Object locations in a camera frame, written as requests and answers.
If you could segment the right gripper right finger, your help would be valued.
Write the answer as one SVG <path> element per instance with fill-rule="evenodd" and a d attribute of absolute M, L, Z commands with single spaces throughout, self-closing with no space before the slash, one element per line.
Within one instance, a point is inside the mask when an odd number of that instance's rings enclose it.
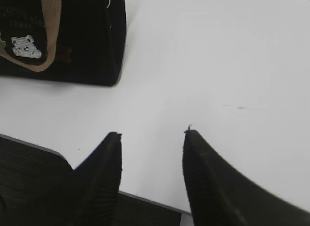
<path fill-rule="evenodd" d="M 309 212 L 274 196 L 227 163 L 188 128 L 183 176 L 196 226 L 308 226 Z"/>

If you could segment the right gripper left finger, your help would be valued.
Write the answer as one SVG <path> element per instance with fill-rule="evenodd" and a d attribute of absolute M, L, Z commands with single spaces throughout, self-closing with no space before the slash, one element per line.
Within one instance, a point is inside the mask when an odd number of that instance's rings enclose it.
<path fill-rule="evenodd" d="M 73 225 L 112 225 L 121 174 L 121 134 L 110 132 L 76 169 L 77 180 L 83 185 L 84 192 Z"/>

